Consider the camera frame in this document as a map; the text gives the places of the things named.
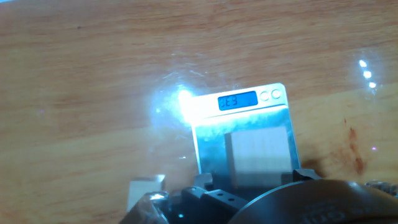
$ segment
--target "wooden table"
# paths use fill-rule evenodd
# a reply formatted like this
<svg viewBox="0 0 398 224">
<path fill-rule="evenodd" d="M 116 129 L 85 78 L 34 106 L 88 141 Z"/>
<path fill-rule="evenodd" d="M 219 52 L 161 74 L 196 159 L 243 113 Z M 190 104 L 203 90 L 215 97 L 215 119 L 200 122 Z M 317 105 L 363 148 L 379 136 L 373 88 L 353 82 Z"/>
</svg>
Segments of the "wooden table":
<svg viewBox="0 0 398 224">
<path fill-rule="evenodd" d="M 117 223 L 133 178 L 191 184 L 181 90 L 282 82 L 304 167 L 398 182 L 395 1 L 3 1 L 1 223 Z"/>
</svg>

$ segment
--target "scale button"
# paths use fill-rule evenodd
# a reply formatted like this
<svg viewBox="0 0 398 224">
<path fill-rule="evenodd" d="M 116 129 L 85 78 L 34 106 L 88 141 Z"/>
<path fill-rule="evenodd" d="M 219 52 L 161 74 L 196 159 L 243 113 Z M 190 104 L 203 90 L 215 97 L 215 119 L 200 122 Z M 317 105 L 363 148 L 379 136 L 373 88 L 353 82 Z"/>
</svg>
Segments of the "scale button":
<svg viewBox="0 0 398 224">
<path fill-rule="evenodd" d="M 274 90 L 272 91 L 272 97 L 275 99 L 278 99 L 281 96 L 281 93 L 279 90 Z"/>
<path fill-rule="evenodd" d="M 269 94 L 268 94 L 266 91 L 263 91 L 263 92 L 260 94 L 260 99 L 261 99 L 262 101 L 267 101 L 267 100 L 269 99 Z"/>
</svg>

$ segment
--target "digital scale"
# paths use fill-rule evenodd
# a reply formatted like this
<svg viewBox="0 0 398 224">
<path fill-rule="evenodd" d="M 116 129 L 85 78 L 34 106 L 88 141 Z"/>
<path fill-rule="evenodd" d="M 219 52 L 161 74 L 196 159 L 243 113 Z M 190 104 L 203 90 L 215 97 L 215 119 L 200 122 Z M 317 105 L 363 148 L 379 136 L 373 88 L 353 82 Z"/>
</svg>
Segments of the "digital scale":
<svg viewBox="0 0 398 224">
<path fill-rule="evenodd" d="M 196 96 L 190 112 L 199 173 L 217 189 L 273 189 L 300 169 L 283 84 Z"/>
</svg>

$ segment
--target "blue lcd display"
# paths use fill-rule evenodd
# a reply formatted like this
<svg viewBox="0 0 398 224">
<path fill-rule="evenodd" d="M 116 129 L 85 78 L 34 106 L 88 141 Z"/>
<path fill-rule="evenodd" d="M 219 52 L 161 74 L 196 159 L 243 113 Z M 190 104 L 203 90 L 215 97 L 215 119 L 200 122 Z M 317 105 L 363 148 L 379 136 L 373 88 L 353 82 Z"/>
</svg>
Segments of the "blue lcd display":
<svg viewBox="0 0 398 224">
<path fill-rule="evenodd" d="M 254 106 L 259 102 L 255 91 L 240 93 L 218 98 L 218 108 L 221 111 L 242 108 L 245 106 Z"/>
</svg>

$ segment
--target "red stain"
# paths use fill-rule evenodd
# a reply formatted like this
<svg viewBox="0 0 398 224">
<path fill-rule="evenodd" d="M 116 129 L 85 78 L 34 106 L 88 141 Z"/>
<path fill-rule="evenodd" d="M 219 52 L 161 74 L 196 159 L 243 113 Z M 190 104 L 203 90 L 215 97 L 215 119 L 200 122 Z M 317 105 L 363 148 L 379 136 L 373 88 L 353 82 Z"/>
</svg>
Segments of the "red stain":
<svg viewBox="0 0 398 224">
<path fill-rule="evenodd" d="M 349 136 L 348 136 L 349 148 L 351 149 L 351 151 L 354 153 L 354 156 L 355 156 L 355 163 L 353 165 L 354 165 L 355 171 L 358 174 L 363 174 L 363 172 L 366 168 L 366 163 L 363 162 L 362 156 L 359 153 L 358 145 L 356 143 L 357 139 L 358 139 L 358 137 L 356 135 L 356 131 L 352 127 L 349 127 Z"/>
<path fill-rule="evenodd" d="M 356 137 L 356 131 L 352 128 L 352 127 L 349 127 L 349 136 L 348 136 L 348 140 L 351 142 L 351 141 L 356 141 L 357 140 L 357 137 Z"/>
</svg>

